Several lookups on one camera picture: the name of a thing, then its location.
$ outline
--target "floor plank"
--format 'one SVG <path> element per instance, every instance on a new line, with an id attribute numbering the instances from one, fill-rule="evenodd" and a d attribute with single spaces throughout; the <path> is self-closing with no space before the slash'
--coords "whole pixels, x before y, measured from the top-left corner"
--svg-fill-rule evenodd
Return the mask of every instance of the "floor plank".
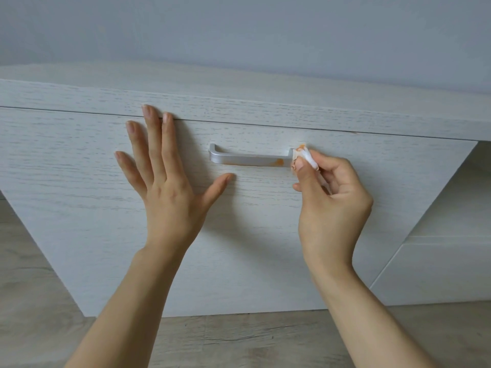
<path id="1" fill-rule="evenodd" d="M 444 366 L 491 366 L 491 302 L 391 311 Z M 0 200 L 0 367 L 62 367 L 92 322 Z M 164 318 L 150 366 L 354 367 L 327 310 Z"/>

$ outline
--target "gray wall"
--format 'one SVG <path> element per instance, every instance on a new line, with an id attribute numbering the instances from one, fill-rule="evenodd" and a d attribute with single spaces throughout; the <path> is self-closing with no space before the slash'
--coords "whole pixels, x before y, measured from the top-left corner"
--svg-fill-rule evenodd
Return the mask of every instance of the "gray wall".
<path id="1" fill-rule="evenodd" d="M 0 48 L 491 93 L 491 0 L 0 0 Z"/>

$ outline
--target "cabinet handle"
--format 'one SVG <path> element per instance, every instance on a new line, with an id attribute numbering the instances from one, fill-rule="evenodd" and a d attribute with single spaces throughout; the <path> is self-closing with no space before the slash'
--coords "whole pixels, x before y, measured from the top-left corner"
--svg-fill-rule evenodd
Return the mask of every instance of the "cabinet handle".
<path id="1" fill-rule="evenodd" d="M 210 160 L 216 164 L 247 165 L 247 166 L 277 166 L 290 167 L 293 158 L 293 148 L 287 156 L 244 155 L 219 152 L 215 144 L 210 144 Z"/>

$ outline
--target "person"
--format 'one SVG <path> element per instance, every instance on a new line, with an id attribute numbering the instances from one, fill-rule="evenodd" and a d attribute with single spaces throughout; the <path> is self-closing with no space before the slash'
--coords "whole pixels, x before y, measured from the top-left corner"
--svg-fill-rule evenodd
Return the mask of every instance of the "person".
<path id="1" fill-rule="evenodd" d="M 148 130 L 126 127 L 134 161 L 115 153 L 147 215 L 147 241 L 66 368 L 148 366 L 172 280 L 198 235 L 208 209 L 233 174 L 218 177 L 195 195 L 176 144 L 173 117 L 142 107 Z M 329 194 L 302 158 L 295 161 L 302 193 L 298 234 L 312 279 L 334 318 L 357 368 L 430 368 L 432 358 L 404 331 L 358 278 L 352 266 L 356 241 L 371 212 L 372 197 L 348 160 L 312 151 L 329 183 Z"/>

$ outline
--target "forearm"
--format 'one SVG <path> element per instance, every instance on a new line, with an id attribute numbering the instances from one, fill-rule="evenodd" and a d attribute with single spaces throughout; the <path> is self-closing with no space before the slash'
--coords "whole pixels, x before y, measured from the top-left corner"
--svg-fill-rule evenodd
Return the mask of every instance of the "forearm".
<path id="1" fill-rule="evenodd" d="M 148 365 L 163 306 L 183 253 L 135 254 L 123 281 L 96 319 L 66 367 L 144 367 Z"/>
<path id="2" fill-rule="evenodd" d="M 314 281 L 357 368 L 437 366 L 353 269 Z"/>

